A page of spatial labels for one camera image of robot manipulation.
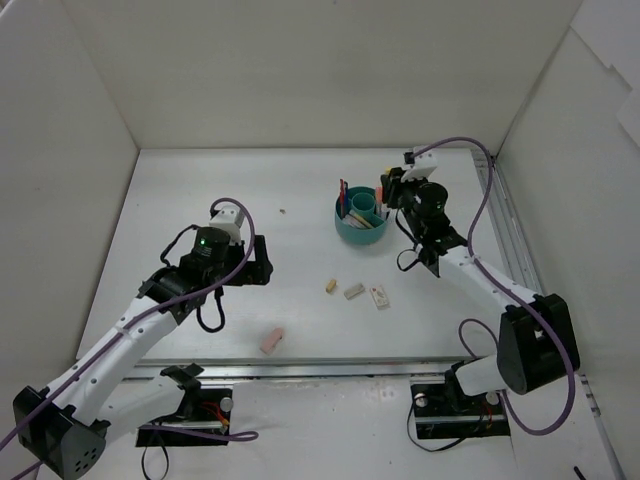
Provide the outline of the orange capped marker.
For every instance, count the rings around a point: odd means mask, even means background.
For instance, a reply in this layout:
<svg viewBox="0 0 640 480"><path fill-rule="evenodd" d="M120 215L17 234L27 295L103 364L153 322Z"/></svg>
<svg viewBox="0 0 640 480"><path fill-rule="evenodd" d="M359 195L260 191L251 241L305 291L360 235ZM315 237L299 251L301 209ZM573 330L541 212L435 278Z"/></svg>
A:
<svg viewBox="0 0 640 480"><path fill-rule="evenodd" d="M375 214L381 216L383 203L383 188L378 186L375 188Z"/></svg>

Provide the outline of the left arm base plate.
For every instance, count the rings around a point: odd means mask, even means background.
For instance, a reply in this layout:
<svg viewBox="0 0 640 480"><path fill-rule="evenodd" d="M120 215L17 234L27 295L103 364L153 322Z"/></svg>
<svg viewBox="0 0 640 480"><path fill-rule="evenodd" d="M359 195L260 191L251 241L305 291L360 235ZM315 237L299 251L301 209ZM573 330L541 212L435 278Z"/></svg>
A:
<svg viewBox="0 0 640 480"><path fill-rule="evenodd" d="M158 417L153 424L166 425L226 437L230 428L233 408L231 388L203 388L198 396L177 413ZM143 447L212 447L227 446L227 440L216 440L164 430L139 430L135 446Z"/></svg>

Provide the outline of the red ballpoint pen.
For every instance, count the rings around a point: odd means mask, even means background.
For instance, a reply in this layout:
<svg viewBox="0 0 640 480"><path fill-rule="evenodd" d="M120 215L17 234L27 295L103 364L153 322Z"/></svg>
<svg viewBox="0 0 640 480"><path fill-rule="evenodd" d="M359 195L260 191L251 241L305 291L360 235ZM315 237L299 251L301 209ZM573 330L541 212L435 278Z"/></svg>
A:
<svg viewBox="0 0 640 480"><path fill-rule="evenodd" d="M340 179L339 192L339 218L343 219L347 213L348 203L348 183L344 179Z"/></svg>

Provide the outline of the blue ballpoint pen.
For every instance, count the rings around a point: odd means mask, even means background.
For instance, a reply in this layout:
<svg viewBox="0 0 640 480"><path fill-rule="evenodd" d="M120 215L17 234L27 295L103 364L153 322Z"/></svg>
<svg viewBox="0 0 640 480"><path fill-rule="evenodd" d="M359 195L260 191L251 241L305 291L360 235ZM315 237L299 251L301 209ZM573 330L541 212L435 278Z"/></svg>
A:
<svg viewBox="0 0 640 480"><path fill-rule="evenodd" d="M341 180L341 218L349 213L349 183Z"/></svg>

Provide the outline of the teal round desk organizer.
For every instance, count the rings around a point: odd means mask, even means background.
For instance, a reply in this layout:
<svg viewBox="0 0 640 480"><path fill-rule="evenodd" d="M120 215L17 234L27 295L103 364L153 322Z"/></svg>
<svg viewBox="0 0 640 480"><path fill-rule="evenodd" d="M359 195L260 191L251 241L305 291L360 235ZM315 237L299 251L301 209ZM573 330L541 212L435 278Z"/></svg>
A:
<svg viewBox="0 0 640 480"><path fill-rule="evenodd" d="M367 186L345 185L335 202L334 226L348 244L366 246L378 242L387 226L378 191Z"/></svg>

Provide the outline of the pink eraser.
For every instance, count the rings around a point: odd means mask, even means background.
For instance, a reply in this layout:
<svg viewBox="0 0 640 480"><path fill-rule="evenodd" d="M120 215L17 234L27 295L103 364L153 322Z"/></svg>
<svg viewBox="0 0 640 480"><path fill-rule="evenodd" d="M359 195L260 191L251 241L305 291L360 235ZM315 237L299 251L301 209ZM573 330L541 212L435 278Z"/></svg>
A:
<svg viewBox="0 0 640 480"><path fill-rule="evenodd" d="M284 337L283 328L275 328L261 342L260 351L265 355L271 355Z"/></svg>

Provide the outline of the white red printed eraser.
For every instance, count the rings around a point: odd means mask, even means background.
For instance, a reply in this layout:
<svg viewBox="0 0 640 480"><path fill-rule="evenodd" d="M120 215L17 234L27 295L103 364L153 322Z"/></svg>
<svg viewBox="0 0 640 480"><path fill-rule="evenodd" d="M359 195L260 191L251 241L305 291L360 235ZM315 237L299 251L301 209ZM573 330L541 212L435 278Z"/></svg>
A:
<svg viewBox="0 0 640 480"><path fill-rule="evenodd" d="M371 287L370 293L371 293L373 302L378 310L384 310L390 307L389 298L382 286Z"/></svg>

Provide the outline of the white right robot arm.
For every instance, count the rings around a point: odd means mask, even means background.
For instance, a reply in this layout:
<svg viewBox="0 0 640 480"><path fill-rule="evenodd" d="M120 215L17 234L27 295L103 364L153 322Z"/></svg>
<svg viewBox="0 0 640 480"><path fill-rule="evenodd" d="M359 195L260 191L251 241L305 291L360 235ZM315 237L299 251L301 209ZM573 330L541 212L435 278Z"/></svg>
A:
<svg viewBox="0 0 640 480"><path fill-rule="evenodd" d="M394 167L381 177L382 201L402 214L418 263L467 294L499 320L496 352L454 370L444 384L445 405L464 412L489 391L524 395L580 365L569 308L557 294L543 296L484 263L445 213L447 190L424 174Z"/></svg>

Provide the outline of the pink highlighter block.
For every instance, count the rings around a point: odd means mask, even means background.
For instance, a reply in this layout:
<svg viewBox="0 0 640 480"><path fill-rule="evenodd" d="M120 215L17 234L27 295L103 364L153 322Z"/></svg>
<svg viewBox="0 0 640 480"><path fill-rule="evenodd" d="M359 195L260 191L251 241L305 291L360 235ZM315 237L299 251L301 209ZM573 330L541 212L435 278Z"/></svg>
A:
<svg viewBox="0 0 640 480"><path fill-rule="evenodd" d="M389 217L389 212L390 212L390 209L388 208L388 206L386 204L382 204L380 208L380 218L383 221L387 221Z"/></svg>

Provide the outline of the small tan eraser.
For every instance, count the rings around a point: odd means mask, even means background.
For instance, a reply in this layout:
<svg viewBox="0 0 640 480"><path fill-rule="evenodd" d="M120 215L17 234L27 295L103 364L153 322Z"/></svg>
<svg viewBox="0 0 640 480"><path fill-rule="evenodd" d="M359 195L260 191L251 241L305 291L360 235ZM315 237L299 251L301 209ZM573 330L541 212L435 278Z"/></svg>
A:
<svg viewBox="0 0 640 480"><path fill-rule="evenodd" d="M333 291L336 289L336 286L337 286L337 280L336 280L336 279L331 279L331 280L327 283L327 285L326 285L326 287L325 287L325 291L326 291L328 294L332 294L332 293L333 293Z"/></svg>

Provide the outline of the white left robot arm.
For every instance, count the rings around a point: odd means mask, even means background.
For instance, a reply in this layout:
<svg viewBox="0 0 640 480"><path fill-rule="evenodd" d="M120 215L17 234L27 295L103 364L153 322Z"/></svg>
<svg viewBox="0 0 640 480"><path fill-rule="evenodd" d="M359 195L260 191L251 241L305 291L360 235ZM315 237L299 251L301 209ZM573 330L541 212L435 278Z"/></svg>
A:
<svg viewBox="0 0 640 480"><path fill-rule="evenodd" d="M191 251L144 281L126 312L84 357L42 389L26 386L14 398L16 426L9 436L60 478L81 478L130 430L159 417L195 415L202 371L196 365L168 367L125 400L110 396L153 346L190 315L200 315L207 297L219 300L226 286L268 284L273 266L263 236L252 234L243 243L213 226L195 232Z"/></svg>

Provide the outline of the grey white eraser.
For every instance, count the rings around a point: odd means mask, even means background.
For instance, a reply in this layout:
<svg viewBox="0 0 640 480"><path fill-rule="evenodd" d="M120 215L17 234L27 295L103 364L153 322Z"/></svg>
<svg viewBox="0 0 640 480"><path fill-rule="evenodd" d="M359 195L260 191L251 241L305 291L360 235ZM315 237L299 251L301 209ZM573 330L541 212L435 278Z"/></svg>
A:
<svg viewBox="0 0 640 480"><path fill-rule="evenodd" d="M347 300L352 300L365 291L365 287L362 283L355 284L344 291L344 296Z"/></svg>

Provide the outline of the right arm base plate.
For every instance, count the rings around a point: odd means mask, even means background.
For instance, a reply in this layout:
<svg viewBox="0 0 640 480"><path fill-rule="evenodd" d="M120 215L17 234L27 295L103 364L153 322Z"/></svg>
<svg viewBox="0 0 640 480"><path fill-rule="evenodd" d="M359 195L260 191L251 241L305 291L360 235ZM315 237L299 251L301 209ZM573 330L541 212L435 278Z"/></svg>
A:
<svg viewBox="0 0 640 480"><path fill-rule="evenodd" d="M445 444L461 438L509 437L505 410L497 399L485 394L458 395L444 383L414 383L411 390L409 431L417 440Z"/></svg>

